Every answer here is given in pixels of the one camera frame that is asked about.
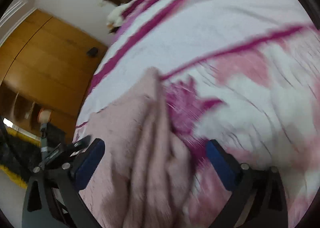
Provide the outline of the pink floral striped bedspread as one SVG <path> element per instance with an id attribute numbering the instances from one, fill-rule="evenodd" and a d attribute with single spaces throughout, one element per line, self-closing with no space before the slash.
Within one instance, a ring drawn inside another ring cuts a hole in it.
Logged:
<path id="1" fill-rule="evenodd" d="M 231 196 L 206 155 L 279 170 L 288 226 L 319 190 L 319 30 L 298 0 L 133 0 L 93 75 L 74 138 L 147 69 L 191 155 L 180 227 L 208 227 Z"/>

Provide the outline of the wooden wardrobe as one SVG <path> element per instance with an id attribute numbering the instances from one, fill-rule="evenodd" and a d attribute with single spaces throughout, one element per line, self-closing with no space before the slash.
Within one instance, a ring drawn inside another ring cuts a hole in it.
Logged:
<path id="1" fill-rule="evenodd" d="M 97 47 L 95 58 L 86 53 Z M 72 139 L 89 83 L 107 47 L 40 10 L 1 46 L 1 116 L 40 135 L 40 114 Z"/>

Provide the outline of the black bag on wardrobe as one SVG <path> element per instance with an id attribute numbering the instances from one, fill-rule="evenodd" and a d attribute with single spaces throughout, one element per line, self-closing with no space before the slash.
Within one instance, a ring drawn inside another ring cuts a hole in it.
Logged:
<path id="1" fill-rule="evenodd" d="M 90 50 L 87 51 L 87 55 L 91 58 L 95 58 L 99 53 L 99 49 L 97 47 L 92 47 Z"/>

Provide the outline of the white plush toy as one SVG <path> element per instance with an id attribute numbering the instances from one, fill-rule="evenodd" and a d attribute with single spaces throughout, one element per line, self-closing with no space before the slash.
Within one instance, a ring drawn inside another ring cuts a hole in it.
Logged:
<path id="1" fill-rule="evenodd" d="M 124 16 L 122 13 L 131 6 L 132 2 L 122 4 L 114 8 L 107 16 L 106 25 L 109 30 L 120 27 L 123 24 Z"/>

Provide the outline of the pink knitted cardigan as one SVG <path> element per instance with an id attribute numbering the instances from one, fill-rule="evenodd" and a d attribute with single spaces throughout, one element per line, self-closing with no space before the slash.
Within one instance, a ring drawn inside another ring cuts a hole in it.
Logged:
<path id="1" fill-rule="evenodd" d="M 81 197 L 102 227 L 180 227 L 191 187 L 191 155 L 170 126 L 155 68 L 105 109 L 85 134 L 105 154 Z"/>

